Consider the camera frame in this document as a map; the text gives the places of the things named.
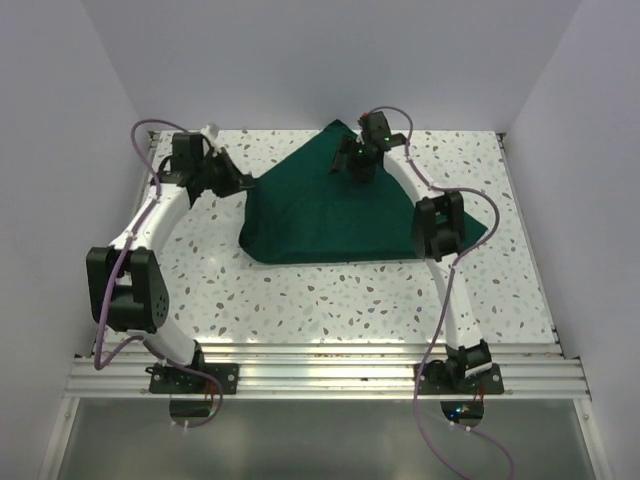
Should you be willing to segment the green surgical drape cloth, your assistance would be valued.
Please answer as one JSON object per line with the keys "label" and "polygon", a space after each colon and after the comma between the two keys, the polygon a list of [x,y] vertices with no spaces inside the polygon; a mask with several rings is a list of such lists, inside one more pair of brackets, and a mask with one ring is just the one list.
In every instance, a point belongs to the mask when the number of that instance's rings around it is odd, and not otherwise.
{"label": "green surgical drape cloth", "polygon": [[239,245],[271,265],[407,260],[415,203],[382,168],[372,182],[330,170],[342,138],[336,120],[258,177],[247,192]]}

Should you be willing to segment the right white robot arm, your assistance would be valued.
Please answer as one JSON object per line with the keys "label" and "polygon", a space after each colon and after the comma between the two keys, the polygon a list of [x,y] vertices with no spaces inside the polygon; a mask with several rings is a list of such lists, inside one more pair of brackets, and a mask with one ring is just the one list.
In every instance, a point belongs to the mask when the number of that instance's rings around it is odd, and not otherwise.
{"label": "right white robot arm", "polygon": [[410,134],[391,131],[378,107],[358,120],[360,133],[342,137],[331,165],[333,173],[347,169],[360,181],[370,181],[378,169],[389,174],[414,204],[411,241],[436,282],[442,310],[437,331],[445,333],[446,359],[431,361],[417,375],[468,392],[493,366],[489,346],[475,323],[466,281],[456,271],[465,245],[462,192],[437,185],[426,169],[410,157]]}

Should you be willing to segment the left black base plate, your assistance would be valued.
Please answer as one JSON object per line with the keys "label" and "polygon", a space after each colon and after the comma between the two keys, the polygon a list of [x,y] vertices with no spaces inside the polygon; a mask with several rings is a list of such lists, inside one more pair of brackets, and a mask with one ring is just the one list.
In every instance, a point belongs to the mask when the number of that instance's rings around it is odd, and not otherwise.
{"label": "left black base plate", "polygon": [[146,367],[145,372],[150,375],[149,392],[165,395],[204,394],[209,384],[216,393],[234,395],[240,379],[240,366],[236,363],[206,363],[198,373],[156,363]]}

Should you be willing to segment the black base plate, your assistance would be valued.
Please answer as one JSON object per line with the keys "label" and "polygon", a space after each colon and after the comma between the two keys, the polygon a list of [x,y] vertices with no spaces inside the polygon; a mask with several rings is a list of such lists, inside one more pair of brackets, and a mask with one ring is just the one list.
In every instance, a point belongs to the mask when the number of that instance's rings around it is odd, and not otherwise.
{"label": "black base plate", "polygon": [[236,363],[206,363],[198,373],[156,363],[146,367],[145,372],[150,375],[149,392],[165,395],[204,394],[209,384],[216,393],[234,395],[240,379],[240,366]]}
{"label": "black base plate", "polygon": [[478,398],[481,395],[502,395],[505,387],[500,366],[493,364],[489,371],[469,378],[454,380],[445,363],[434,360],[423,368],[413,366],[414,379],[418,385],[418,396],[462,396]]}

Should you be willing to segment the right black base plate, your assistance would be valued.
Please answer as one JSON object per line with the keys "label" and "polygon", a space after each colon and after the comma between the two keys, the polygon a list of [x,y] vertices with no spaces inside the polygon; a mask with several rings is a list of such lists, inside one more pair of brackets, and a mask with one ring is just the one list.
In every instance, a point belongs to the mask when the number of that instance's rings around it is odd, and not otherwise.
{"label": "right black base plate", "polygon": [[454,380],[445,363],[434,360],[423,368],[413,366],[414,379],[418,385],[418,396],[462,396],[478,398],[481,395],[502,395],[505,387],[500,366],[493,364],[489,371],[469,378]]}

